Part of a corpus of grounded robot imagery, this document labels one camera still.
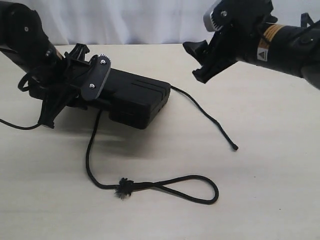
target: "white table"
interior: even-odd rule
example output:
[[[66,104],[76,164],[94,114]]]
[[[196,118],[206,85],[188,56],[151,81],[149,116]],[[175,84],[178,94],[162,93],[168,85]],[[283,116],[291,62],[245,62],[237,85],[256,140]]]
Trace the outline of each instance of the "white table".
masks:
[[[73,46],[59,49],[70,51]],[[214,205],[154,190],[121,201],[88,179],[84,159],[96,111],[66,108],[55,129],[0,125],[1,240],[319,240],[320,91],[303,79],[237,63],[208,84],[181,45],[95,45],[114,68],[184,89],[239,145],[233,152],[191,102],[172,92],[144,131],[102,116],[92,152],[99,181],[162,181],[187,174],[219,187]],[[0,55],[0,117],[31,126],[41,102],[17,89],[23,72]],[[211,189],[172,186],[196,197]]]

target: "rope knot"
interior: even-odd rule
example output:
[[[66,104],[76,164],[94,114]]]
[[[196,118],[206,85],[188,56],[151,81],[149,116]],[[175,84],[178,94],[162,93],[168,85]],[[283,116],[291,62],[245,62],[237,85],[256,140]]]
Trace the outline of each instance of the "rope knot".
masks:
[[[115,195],[120,199],[130,197],[134,191],[134,181],[128,180],[128,178],[122,178],[115,190]]]

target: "table surface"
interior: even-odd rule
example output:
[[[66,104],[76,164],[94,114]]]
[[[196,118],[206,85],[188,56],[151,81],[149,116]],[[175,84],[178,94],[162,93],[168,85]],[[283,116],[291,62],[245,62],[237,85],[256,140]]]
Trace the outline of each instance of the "table surface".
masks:
[[[73,46],[59,46],[62,52]],[[92,150],[99,181],[162,181],[188,174],[212,179],[213,205],[154,190],[119,200],[88,179],[85,152],[96,110],[65,108],[55,129],[0,125],[2,240],[319,240],[320,92],[305,80],[237,63],[207,84],[181,45],[92,45],[116,69],[162,80],[189,92],[239,145],[184,96],[172,92],[146,130],[103,114]],[[17,89],[23,72],[0,55],[1,118],[38,120],[41,101]],[[212,197],[203,182],[172,186]]]

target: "white wall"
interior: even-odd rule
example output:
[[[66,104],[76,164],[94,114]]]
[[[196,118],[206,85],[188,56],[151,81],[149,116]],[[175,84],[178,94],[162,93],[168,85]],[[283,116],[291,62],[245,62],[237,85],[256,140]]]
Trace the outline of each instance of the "white wall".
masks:
[[[165,44],[202,41],[202,17],[215,0],[11,0],[38,11],[56,44]],[[320,0],[273,0],[279,23],[320,18]]]

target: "white backdrop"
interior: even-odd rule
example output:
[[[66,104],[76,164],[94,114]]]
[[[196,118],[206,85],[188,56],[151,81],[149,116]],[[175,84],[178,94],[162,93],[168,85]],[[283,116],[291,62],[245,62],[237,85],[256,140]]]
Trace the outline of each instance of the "white backdrop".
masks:
[[[38,11],[56,45],[166,44],[202,41],[203,14],[215,0],[11,0]],[[320,0],[273,0],[279,23],[299,26],[320,16]]]

